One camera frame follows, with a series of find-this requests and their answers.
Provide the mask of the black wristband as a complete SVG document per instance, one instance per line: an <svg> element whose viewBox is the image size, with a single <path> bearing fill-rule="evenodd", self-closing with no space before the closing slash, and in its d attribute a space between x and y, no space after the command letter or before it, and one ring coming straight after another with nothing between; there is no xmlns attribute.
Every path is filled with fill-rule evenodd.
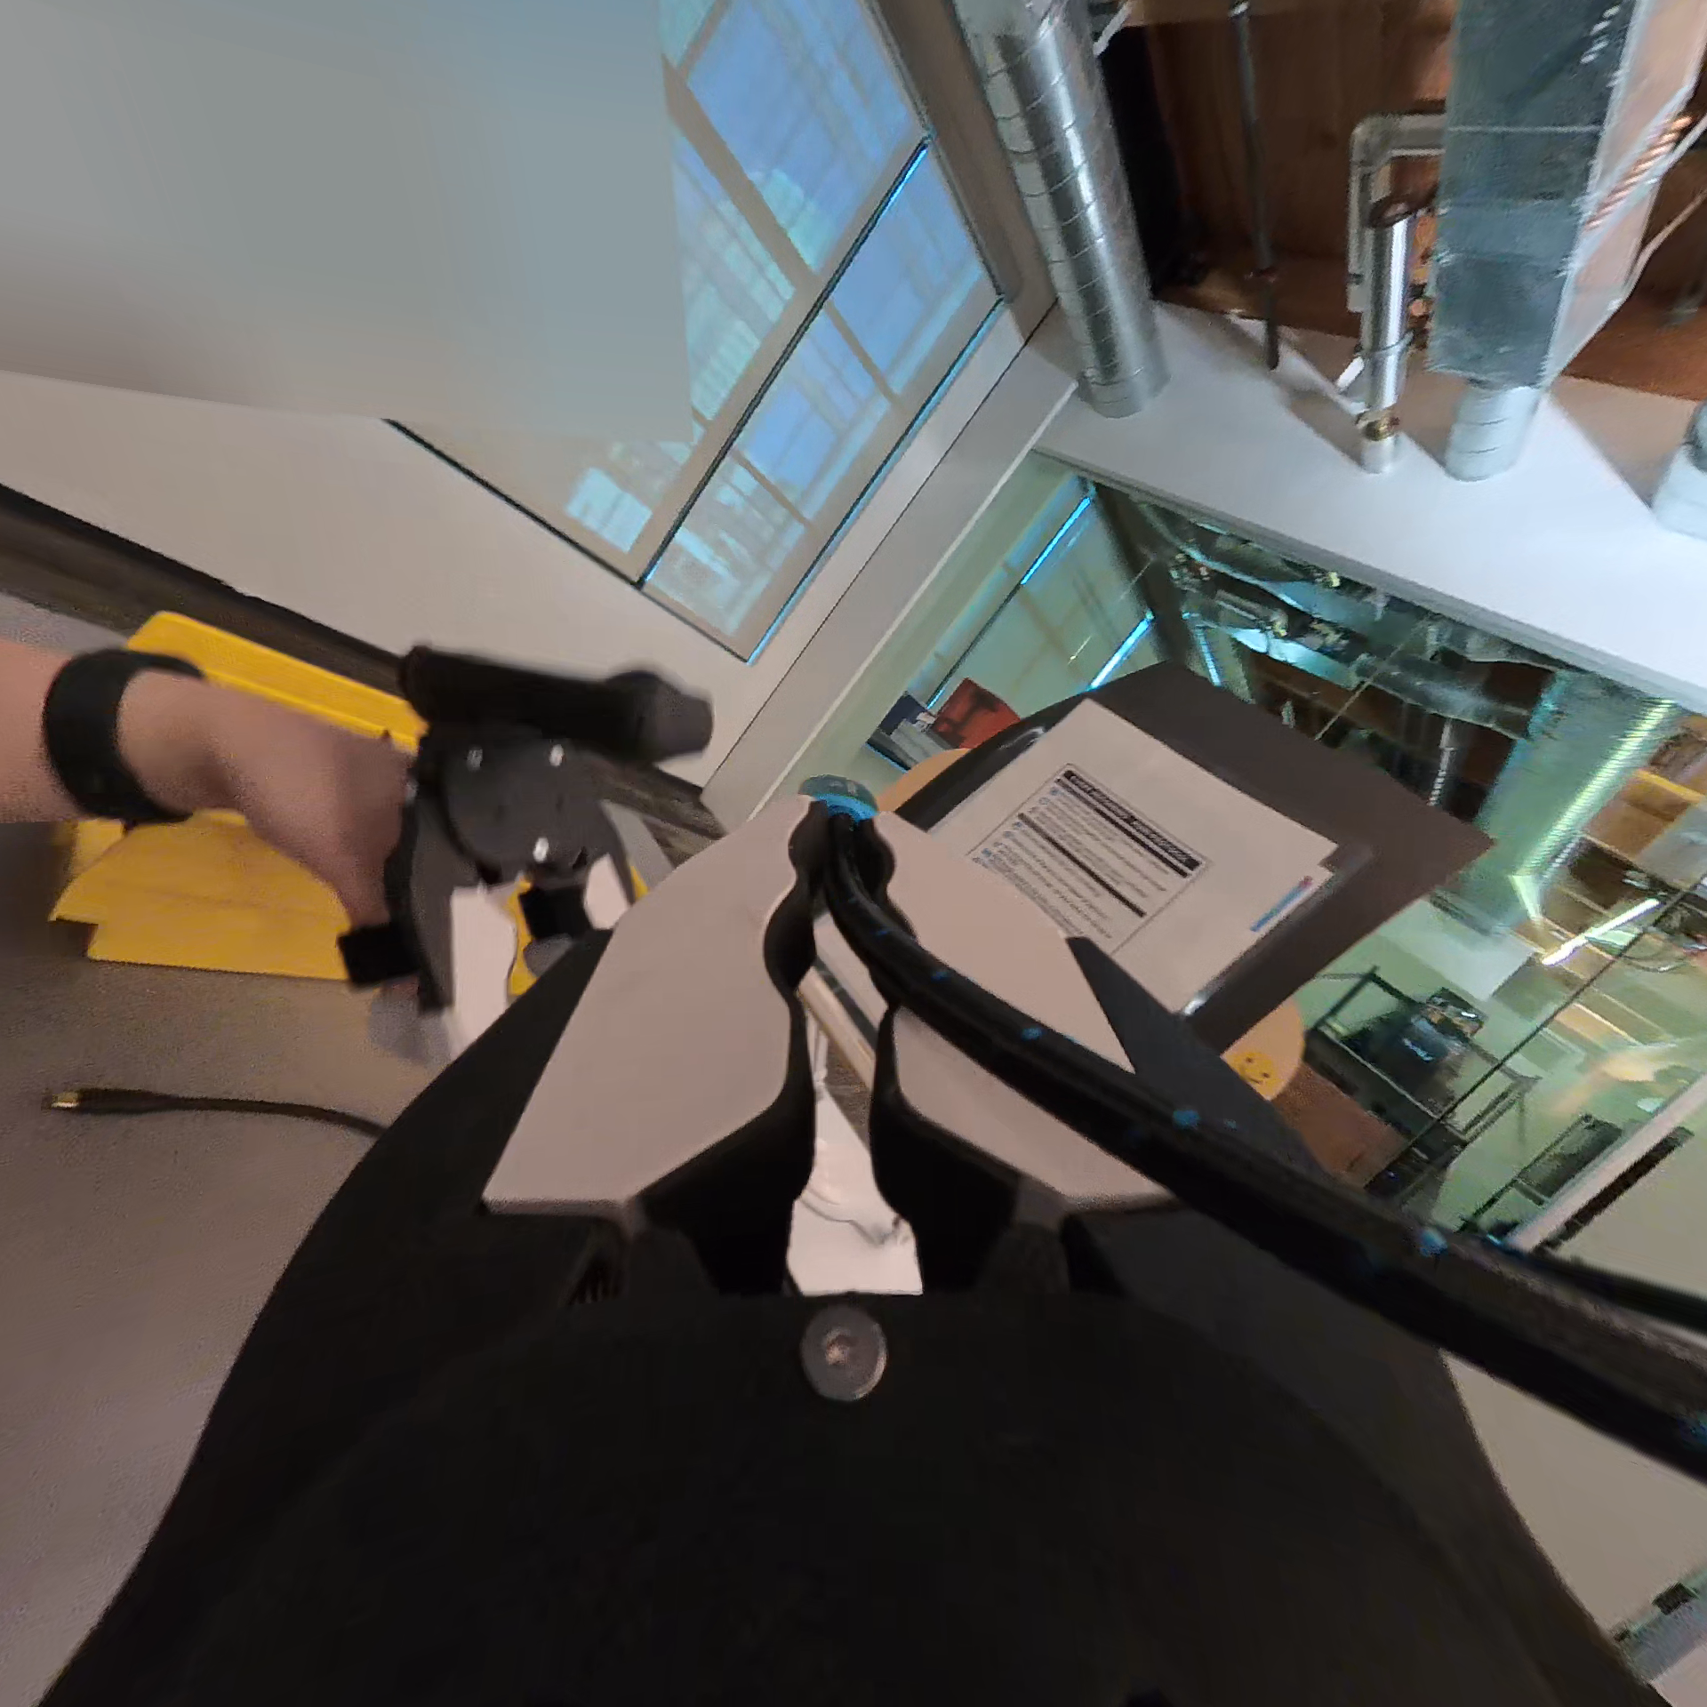
<svg viewBox="0 0 1707 1707"><path fill-rule="evenodd" d="M122 756L122 700L143 675L203 681L199 667L181 655L103 647L70 655L48 682L41 711L45 756L64 796L85 818L124 827L179 824L189 818L151 799Z"/></svg>

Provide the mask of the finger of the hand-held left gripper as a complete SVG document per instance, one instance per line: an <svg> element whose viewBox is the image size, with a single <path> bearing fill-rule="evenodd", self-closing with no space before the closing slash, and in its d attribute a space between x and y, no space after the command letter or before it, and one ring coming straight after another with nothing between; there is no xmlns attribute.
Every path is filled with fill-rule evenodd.
<svg viewBox="0 0 1707 1707"><path fill-rule="evenodd" d="M605 801L599 806L622 854L601 856L591 866L591 924L616 926L624 911L669 878L672 866L637 812Z"/></svg>

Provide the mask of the clear-sleeved paper sign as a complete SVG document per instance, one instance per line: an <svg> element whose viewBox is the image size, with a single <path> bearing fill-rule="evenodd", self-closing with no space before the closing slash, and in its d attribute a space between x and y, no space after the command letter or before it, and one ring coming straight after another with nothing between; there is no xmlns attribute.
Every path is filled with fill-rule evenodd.
<svg viewBox="0 0 1707 1707"><path fill-rule="evenodd" d="M1194 1012L1330 879L1337 842L1082 700L933 827L953 854Z"/></svg>

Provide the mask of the thin black ceiling pipe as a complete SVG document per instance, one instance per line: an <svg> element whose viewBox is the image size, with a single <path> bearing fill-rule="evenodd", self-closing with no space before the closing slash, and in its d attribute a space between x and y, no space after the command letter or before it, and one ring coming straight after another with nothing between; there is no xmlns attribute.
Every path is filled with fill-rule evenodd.
<svg viewBox="0 0 1707 1707"><path fill-rule="evenodd" d="M1252 277L1263 322L1265 368L1267 372L1278 372L1282 336L1278 325L1274 229L1265 177L1265 135L1254 62L1252 2L1229 2L1227 17L1236 54L1243 175L1250 202Z"/></svg>

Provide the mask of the silver insulated large duct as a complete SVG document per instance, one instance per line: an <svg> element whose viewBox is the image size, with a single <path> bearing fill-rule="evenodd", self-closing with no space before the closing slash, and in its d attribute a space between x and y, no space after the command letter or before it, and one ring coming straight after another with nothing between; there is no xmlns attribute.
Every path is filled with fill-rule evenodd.
<svg viewBox="0 0 1707 1707"><path fill-rule="evenodd" d="M1688 115L1703 2L1461 2L1427 364L1463 380L1442 468L1520 457L1555 380L1630 296Z"/></svg>

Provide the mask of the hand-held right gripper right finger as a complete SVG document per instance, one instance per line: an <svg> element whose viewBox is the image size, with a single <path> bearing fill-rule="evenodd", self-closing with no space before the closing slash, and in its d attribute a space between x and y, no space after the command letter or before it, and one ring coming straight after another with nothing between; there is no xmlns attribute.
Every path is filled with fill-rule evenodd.
<svg viewBox="0 0 1707 1707"><path fill-rule="evenodd" d="M1015 1012L1130 1066L1068 936L993 871L882 812L861 875L923 949ZM887 997L872 1107L877 1187L911 1225L928 1289L972 1287L1013 1222L1157 1209L1162 1184L1012 1090Z"/></svg>

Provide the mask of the large paned window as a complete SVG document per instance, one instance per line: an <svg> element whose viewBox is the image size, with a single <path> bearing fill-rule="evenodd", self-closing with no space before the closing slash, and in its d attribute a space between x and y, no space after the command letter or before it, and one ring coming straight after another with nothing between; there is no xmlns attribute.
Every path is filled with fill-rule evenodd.
<svg viewBox="0 0 1707 1707"><path fill-rule="evenodd" d="M575 454L564 518L752 658L998 308L867 4L658 8L688 435Z"/></svg>

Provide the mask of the person's left forearm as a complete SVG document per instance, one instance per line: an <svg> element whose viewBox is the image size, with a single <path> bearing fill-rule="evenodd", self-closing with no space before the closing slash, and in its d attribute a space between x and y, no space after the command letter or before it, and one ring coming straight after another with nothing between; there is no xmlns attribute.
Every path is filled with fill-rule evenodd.
<svg viewBox="0 0 1707 1707"><path fill-rule="evenodd" d="M70 658L43 645L2 640L2 823L75 820L78 808L52 769L43 736L47 695Z"/></svg>

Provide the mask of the person's left hand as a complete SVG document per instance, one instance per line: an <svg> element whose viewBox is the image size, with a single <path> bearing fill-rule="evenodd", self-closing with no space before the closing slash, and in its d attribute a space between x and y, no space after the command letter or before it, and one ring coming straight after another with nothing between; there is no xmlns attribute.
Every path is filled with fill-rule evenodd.
<svg viewBox="0 0 1707 1707"><path fill-rule="evenodd" d="M384 738L243 699L216 722L194 793L308 870L365 929L389 921L385 861L408 784L408 756Z"/></svg>

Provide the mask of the black flat panel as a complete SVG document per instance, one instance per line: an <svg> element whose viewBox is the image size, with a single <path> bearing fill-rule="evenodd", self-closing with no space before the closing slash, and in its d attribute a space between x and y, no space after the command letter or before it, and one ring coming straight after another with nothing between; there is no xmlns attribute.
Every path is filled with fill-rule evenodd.
<svg viewBox="0 0 1707 1707"><path fill-rule="evenodd" d="M1073 706L1093 700L1250 799L1337 842L1329 883L1229 971L1184 1022L1225 1050L1323 966L1487 852L1487 834L1378 767L1312 742L1206 679L1157 664L1022 719L963 752L903 804L924 831Z"/></svg>

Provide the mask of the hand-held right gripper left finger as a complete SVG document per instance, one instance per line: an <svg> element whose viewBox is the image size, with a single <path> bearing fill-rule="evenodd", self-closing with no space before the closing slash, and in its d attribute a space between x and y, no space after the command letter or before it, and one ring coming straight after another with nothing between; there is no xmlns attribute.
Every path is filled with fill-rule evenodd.
<svg viewBox="0 0 1707 1707"><path fill-rule="evenodd" d="M622 917L483 1187L488 1211L678 1234L719 1289L783 1287L816 1150L798 985L821 870L822 804L794 796Z"/></svg>

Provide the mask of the yellow plastic bin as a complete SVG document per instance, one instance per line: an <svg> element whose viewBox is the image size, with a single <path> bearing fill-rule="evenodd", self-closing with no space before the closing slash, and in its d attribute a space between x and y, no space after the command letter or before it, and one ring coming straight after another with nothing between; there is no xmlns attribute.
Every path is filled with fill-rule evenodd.
<svg viewBox="0 0 1707 1707"><path fill-rule="evenodd" d="M306 664L174 612L126 644L199 667L213 682L308 712L415 754L423 720L389 689ZM233 812L124 828L85 818L68 831L68 878L51 918L91 930L102 963L243 974L345 974L345 929L330 888L262 842Z"/></svg>

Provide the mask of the white rounded base plate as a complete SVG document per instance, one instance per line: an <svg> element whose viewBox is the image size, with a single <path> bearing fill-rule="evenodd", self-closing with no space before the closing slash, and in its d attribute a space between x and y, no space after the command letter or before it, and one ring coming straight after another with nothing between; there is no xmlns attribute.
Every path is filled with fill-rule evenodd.
<svg viewBox="0 0 1707 1707"><path fill-rule="evenodd" d="M882 1197L869 1151L826 1090L815 1104L815 1159L787 1245L801 1294L919 1294L913 1228Z"/></svg>

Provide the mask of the shiny metal pipe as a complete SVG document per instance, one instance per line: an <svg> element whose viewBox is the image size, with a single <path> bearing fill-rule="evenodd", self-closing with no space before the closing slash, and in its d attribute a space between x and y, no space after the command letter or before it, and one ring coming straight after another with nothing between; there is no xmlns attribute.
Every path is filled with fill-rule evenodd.
<svg viewBox="0 0 1707 1707"><path fill-rule="evenodd" d="M1431 197L1399 191L1395 165L1436 160L1444 112L1371 113L1352 131L1348 188L1348 308L1358 340L1335 390L1356 404L1358 463L1393 468L1399 404L1413 347L1416 231Z"/></svg>

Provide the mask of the spiral round metal duct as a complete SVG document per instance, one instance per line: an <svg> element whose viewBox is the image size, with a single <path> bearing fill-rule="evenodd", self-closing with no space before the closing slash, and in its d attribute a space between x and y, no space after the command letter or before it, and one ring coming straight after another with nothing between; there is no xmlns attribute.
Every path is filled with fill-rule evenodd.
<svg viewBox="0 0 1707 1707"><path fill-rule="evenodd" d="M1168 372L1088 6L953 11L1073 336L1078 390L1098 415L1132 418Z"/></svg>

